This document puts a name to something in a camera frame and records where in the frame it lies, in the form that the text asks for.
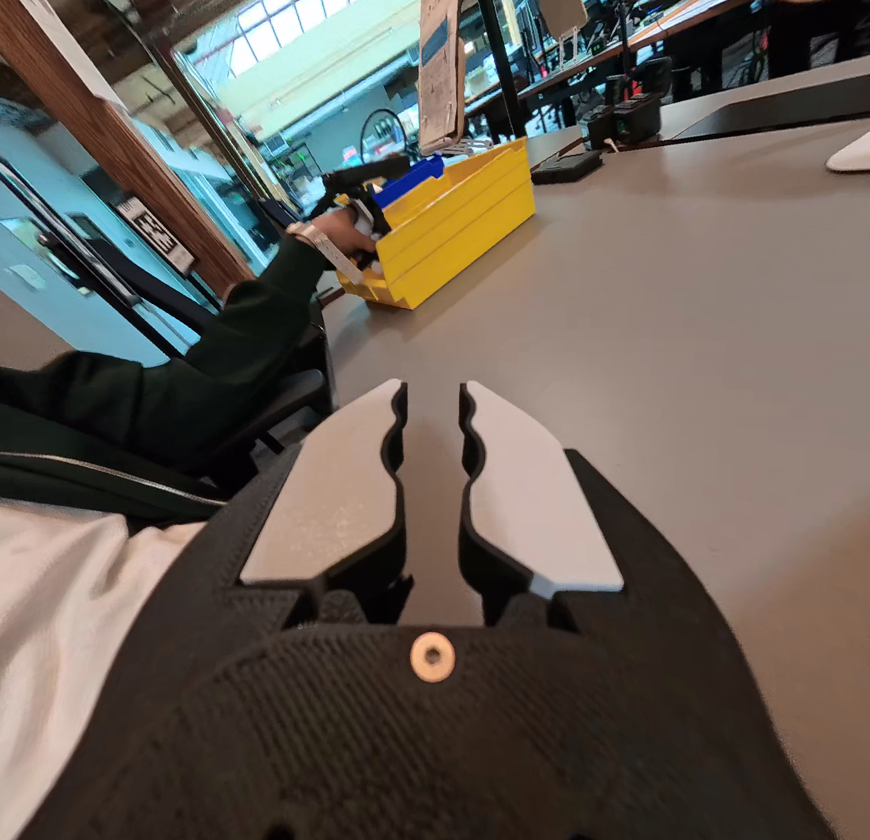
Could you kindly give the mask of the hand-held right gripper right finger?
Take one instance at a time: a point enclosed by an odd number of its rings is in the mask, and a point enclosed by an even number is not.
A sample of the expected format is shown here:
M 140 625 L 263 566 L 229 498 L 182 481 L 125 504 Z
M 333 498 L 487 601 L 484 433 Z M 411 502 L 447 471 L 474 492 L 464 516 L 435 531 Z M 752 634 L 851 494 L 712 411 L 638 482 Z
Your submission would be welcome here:
M 556 436 L 479 381 L 460 386 L 459 428 L 459 568 L 484 622 L 519 595 L 622 594 L 624 575 Z

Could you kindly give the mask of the yellow plastic bin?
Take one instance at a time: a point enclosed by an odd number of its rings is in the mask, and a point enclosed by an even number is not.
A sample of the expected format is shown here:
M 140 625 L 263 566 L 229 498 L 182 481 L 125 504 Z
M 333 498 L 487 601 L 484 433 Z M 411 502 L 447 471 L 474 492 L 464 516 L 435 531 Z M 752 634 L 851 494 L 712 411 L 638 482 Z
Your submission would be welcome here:
M 388 205 L 390 232 L 377 243 L 379 271 L 360 283 L 337 273 L 348 294 L 413 310 L 535 214 L 527 139 L 445 168 Z

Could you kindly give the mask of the framed marker sign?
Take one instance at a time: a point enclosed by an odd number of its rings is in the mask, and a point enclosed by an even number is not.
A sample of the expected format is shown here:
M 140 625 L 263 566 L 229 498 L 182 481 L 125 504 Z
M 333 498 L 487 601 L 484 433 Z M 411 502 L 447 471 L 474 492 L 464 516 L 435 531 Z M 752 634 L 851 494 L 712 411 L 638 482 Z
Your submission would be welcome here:
M 195 257 L 139 198 L 131 196 L 117 205 L 116 211 L 177 273 L 183 277 L 190 274 Z

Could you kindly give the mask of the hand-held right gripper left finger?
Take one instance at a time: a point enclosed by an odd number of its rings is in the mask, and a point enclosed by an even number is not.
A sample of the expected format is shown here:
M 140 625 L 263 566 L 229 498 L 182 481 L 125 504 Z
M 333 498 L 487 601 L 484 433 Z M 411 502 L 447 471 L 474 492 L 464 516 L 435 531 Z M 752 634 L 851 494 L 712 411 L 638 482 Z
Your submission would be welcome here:
M 408 598 L 404 462 L 408 389 L 393 378 L 303 441 L 239 572 L 239 594 L 318 610 L 350 593 L 373 623 Z

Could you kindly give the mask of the black vertical pole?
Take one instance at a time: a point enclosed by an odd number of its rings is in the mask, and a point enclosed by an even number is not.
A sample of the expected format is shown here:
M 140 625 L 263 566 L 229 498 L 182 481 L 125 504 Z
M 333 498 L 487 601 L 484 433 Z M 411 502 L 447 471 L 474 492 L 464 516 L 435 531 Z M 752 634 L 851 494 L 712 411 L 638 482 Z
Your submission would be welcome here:
M 526 120 L 520 111 L 516 87 L 513 81 L 506 45 L 498 23 L 494 0 L 477 0 L 484 21 L 484 30 L 493 54 L 493 60 L 498 76 L 498 84 L 502 101 L 506 109 L 510 135 L 517 139 L 526 138 Z

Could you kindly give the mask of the person's left forearm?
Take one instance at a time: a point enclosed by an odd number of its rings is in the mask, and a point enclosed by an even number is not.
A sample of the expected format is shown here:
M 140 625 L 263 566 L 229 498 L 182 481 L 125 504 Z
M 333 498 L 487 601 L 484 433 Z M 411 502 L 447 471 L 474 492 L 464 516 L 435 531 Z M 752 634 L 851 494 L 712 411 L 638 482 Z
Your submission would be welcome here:
M 314 247 L 286 237 L 185 356 L 155 367 L 84 351 L 34 370 L 2 367 L 2 463 L 120 468 L 117 456 L 131 454 L 174 468 L 212 451 L 289 374 L 324 268 Z

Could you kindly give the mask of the long wooden workbench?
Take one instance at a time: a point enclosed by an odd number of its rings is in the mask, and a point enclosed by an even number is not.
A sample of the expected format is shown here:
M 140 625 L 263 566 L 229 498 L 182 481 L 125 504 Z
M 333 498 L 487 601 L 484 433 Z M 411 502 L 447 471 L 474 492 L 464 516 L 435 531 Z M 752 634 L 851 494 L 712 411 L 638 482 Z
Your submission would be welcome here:
M 726 14 L 754 0 L 679 0 L 669 8 L 654 14 L 653 19 L 621 41 L 611 41 L 597 50 L 578 55 L 562 67 L 552 71 L 547 77 L 529 85 L 517 93 L 519 101 L 527 102 L 531 110 L 549 105 L 552 88 L 566 86 L 573 94 L 579 92 L 579 85 L 571 83 L 577 75 L 584 75 L 601 64 L 621 63 L 624 53 L 636 53 L 641 49 L 672 39 L 705 21 Z

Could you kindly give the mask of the black flat device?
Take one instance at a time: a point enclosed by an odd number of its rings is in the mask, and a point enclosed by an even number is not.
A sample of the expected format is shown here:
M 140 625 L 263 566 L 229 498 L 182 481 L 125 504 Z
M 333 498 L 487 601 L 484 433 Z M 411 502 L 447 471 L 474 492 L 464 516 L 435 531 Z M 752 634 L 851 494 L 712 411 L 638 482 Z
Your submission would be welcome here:
M 533 171 L 533 185 L 578 182 L 603 165 L 602 150 L 582 150 L 578 153 L 555 154 L 542 161 Z

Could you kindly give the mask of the white wristband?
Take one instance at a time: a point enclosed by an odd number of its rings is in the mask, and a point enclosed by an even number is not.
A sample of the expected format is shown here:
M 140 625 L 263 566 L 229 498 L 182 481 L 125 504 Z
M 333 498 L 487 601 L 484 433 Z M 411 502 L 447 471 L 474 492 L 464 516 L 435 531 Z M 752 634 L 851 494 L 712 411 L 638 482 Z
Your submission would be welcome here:
M 338 274 L 341 274 L 354 285 L 361 286 L 364 283 L 363 272 L 313 223 L 293 223 L 286 228 L 285 234 L 310 244 L 332 265 Z

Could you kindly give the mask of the person's left hand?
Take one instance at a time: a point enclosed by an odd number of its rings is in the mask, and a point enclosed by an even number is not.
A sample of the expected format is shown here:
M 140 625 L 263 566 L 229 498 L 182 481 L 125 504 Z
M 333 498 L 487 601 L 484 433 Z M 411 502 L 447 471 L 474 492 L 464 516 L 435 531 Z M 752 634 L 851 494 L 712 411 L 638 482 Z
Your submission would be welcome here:
M 371 237 L 356 229 L 357 212 L 353 208 L 334 208 L 314 221 L 315 227 L 348 257 L 372 254 L 377 250 Z

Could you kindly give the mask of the black desk mat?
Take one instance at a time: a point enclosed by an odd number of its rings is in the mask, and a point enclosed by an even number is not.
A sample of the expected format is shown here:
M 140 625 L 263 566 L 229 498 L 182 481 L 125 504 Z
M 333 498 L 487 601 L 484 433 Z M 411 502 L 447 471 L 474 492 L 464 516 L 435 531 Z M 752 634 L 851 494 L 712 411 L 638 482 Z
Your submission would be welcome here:
M 860 120 L 868 114 L 869 89 L 864 83 L 806 87 L 724 106 L 676 135 L 672 142 L 806 128 Z

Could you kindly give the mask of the wooden pillar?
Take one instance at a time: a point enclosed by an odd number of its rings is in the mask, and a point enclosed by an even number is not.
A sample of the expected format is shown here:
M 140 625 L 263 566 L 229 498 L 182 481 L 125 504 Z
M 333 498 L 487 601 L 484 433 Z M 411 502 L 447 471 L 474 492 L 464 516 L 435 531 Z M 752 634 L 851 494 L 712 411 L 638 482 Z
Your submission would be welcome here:
M 244 258 L 118 106 L 92 96 L 18 0 L 1 0 L 2 56 L 99 166 L 155 213 L 219 296 L 252 280 Z

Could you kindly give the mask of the person's torso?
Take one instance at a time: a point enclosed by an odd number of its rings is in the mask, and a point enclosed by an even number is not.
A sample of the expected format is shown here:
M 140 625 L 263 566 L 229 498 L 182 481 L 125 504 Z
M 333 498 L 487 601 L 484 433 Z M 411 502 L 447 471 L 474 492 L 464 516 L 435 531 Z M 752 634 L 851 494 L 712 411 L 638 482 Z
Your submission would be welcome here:
M 59 779 L 137 615 L 217 491 L 2 405 L 2 838 Z

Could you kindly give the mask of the cardboard panel on stand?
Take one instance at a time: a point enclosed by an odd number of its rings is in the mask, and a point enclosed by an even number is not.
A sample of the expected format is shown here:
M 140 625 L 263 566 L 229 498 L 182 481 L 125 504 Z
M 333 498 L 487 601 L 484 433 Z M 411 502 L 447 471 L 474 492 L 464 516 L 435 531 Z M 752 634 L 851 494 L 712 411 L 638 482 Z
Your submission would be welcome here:
M 423 156 L 471 156 L 493 146 L 467 138 L 464 128 L 464 43 L 459 39 L 462 0 L 420 0 L 419 149 Z

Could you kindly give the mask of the small cardboard covered tablet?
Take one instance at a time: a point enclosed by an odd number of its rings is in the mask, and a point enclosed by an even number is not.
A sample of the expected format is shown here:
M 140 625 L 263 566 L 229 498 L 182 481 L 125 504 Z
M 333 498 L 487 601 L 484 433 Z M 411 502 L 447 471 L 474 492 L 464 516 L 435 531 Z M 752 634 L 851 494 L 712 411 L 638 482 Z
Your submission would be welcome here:
M 589 20 L 583 0 L 539 0 L 539 8 L 554 41 L 575 36 Z

